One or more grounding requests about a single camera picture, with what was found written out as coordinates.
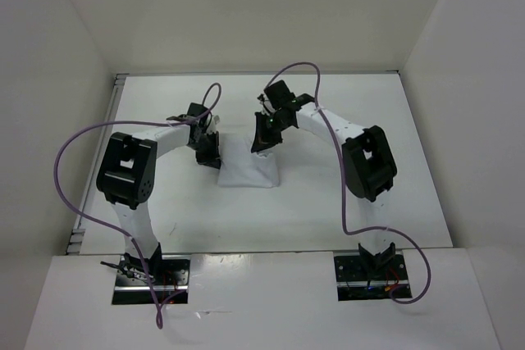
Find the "white skirt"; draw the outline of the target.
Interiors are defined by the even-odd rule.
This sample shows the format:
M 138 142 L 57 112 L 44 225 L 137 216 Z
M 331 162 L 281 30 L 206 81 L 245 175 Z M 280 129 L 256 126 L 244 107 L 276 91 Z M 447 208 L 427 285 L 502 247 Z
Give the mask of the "white skirt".
M 251 152 L 247 134 L 223 134 L 219 143 L 221 168 L 217 185 L 223 188 L 271 189 L 280 185 L 276 155 L 270 150 Z

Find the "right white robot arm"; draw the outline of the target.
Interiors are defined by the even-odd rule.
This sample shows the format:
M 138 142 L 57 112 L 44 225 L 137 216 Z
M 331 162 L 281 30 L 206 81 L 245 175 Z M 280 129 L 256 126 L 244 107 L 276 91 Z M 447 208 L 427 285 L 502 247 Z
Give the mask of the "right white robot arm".
M 340 170 L 341 225 L 347 235 L 356 236 L 380 230 L 368 226 L 359 230 L 347 227 L 347 194 L 372 206 L 382 193 L 390 191 L 397 166 L 384 130 L 374 125 L 356 125 L 322 107 L 317 96 L 292 93 L 285 81 L 269 84 L 258 96 L 262 110 L 255 113 L 256 126 L 252 153 L 260 153 L 283 142 L 282 132 L 294 127 L 308 131 L 331 143 L 336 149 Z

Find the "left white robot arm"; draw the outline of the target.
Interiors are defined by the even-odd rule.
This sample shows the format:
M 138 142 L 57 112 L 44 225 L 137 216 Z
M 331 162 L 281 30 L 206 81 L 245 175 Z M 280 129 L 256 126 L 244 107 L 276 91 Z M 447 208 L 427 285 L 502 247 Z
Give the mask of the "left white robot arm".
M 157 159 L 177 148 L 190 148 L 201 166 L 221 168 L 219 117 L 203 104 L 167 120 L 165 126 L 110 137 L 96 186 L 117 215 L 125 232 L 124 262 L 119 269 L 145 284 L 158 282 L 167 272 L 162 247 L 153 232 L 148 199 L 153 193 Z

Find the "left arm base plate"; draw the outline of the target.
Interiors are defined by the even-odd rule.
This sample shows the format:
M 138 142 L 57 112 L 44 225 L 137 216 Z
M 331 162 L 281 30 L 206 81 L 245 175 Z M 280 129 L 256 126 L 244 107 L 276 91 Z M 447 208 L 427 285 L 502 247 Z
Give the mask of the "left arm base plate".
M 153 279 L 153 289 L 159 302 L 167 304 L 186 304 L 189 292 L 190 258 L 182 255 L 164 255 L 164 271 Z M 116 279 L 112 295 L 112 305 L 148 305 L 154 304 L 146 277 L 138 270 L 124 267 L 125 259 L 118 265 L 107 263 L 116 269 Z

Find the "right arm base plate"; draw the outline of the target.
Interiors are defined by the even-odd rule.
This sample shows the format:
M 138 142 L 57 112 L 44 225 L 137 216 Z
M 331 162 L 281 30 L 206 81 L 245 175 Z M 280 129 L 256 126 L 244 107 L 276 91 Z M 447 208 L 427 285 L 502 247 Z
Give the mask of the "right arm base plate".
M 393 261 L 371 278 L 356 253 L 336 254 L 333 260 L 339 302 L 388 299 L 390 291 L 401 300 L 413 297 L 402 254 L 396 254 Z

